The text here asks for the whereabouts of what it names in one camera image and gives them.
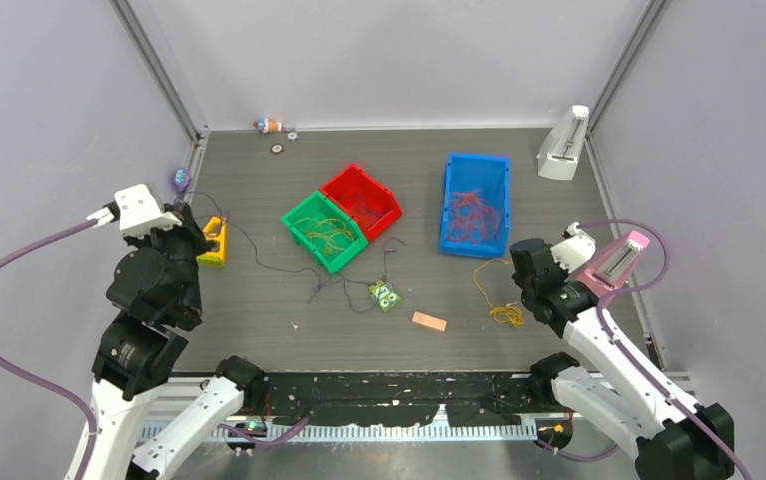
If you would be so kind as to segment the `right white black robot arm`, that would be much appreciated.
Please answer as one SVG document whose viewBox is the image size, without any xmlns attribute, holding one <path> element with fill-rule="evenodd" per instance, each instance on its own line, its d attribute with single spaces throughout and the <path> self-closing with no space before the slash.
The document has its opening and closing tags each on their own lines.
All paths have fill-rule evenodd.
<svg viewBox="0 0 766 480">
<path fill-rule="evenodd" d="M 631 231 L 602 248 L 584 232 L 556 245 L 534 238 L 510 246 L 525 308 L 602 376 L 553 354 L 531 367 L 531 400 L 543 410 L 561 405 L 582 414 L 633 460 L 641 479 L 729 479 L 736 472 L 730 414 L 669 379 L 606 309 L 648 245 L 646 235 Z"/>
</svg>

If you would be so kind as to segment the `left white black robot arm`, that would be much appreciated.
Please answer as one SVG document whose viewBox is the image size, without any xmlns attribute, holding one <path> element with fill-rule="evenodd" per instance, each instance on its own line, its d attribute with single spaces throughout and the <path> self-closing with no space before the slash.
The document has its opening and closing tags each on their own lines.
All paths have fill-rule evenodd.
<svg viewBox="0 0 766 480">
<path fill-rule="evenodd" d="M 188 345 L 180 330 L 202 322 L 198 256 L 213 247 L 185 201 L 151 209 L 127 233 L 107 299 L 118 313 L 92 365 L 89 420 L 69 479 L 170 479 L 229 416 L 266 404 L 265 373 L 244 357 L 221 360 L 205 389 L 158 435 L 137 442 L 152 404 Z"/>
</svg>

